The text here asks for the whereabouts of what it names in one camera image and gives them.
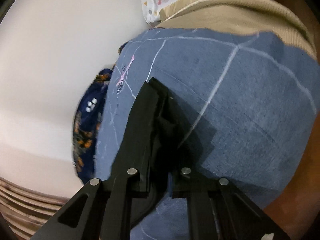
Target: screw head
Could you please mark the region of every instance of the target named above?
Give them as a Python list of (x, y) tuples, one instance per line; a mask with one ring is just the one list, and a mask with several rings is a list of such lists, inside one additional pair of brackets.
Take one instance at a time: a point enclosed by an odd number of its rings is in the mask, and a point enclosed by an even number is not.
[(188, 168), (188, 167), (184, 167), (184, 168), (181, 169), (181, 172), (182, 172), (183, 174), (188, 175), (188, 174), (191, 173), (191, 169)]
[(227, 180), (226, 178), (221, 178), (219, 179), (219, 183), (223, 186), (226, 186), (229, 184), (229, 180)]
[(90, 180), (90, 185), (92, 185), (92, 186), (96, 186), (99, 183), (100, 183), (100, 180), (97, 179), (97, 178), (93, 178), (93, 179)]
[(128, 169), (128, 171), (127, 171), (127, 173), (129, 174), (129, 175), (134, 175), (134, 174), (136, 174), (138, 171), (137, 171), (137, 169), (135, 169), (135, 168), (130, 168), (130, 169)]

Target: white wall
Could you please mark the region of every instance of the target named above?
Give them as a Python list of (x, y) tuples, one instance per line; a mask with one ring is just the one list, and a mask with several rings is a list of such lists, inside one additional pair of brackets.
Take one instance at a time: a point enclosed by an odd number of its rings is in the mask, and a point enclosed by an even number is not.
[(0, 24), (0, 177), (59, 196), (81, 187), (71, 153), (77, 103), (147, 27), (140, 0), (16, 0)]

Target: black fabric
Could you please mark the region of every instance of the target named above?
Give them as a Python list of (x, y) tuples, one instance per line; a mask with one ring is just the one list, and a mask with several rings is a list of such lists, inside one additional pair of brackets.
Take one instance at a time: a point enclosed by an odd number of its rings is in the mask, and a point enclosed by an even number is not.
[(143, 173), (139, 165), (149, 158), (150, 193), (146, 199), (132, 200), (131, 227), (148, 215), (165, 194), (168, 172), (176, 163), (181, 134), (178, 127), (175, 102), (168, 89), (151, 78), (143, 84), (132, 106), (110, 176), (114, 179), (129, 168)]

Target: orange surface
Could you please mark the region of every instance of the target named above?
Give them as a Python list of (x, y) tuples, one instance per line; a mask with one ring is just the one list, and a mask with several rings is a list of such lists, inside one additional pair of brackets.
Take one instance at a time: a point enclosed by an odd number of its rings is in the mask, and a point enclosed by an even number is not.
[(305, 234), (319, 210), (320, 114), (292, 180), (264, 211), (295, 240)]

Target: pink mark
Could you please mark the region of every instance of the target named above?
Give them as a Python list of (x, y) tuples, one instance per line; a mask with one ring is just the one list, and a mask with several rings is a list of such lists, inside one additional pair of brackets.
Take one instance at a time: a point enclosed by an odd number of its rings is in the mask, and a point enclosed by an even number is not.
[(132, 58), (131, 58), (131, 61), (130, 61), (130, 63), (129, 63), (129, 65), (126, 67), (126, 69), (125, 69), (125, 71), (122, 73), (122, 75), (121, 75), (121, 77), (120, 77), (120, 79), (119, 79), (119, 81), (118, 81), (118, 83), (117, 83), (117, 86), (123, 81), (123, 79), (124, 79), (124, 75), (127, 73), (127, 71), (129, 70), (129, 67), (130, 67), (130, 65), (131, 65), (131, 63), (134, 61), (134, 54), (133, 54), (133, 56), (132, 56)]

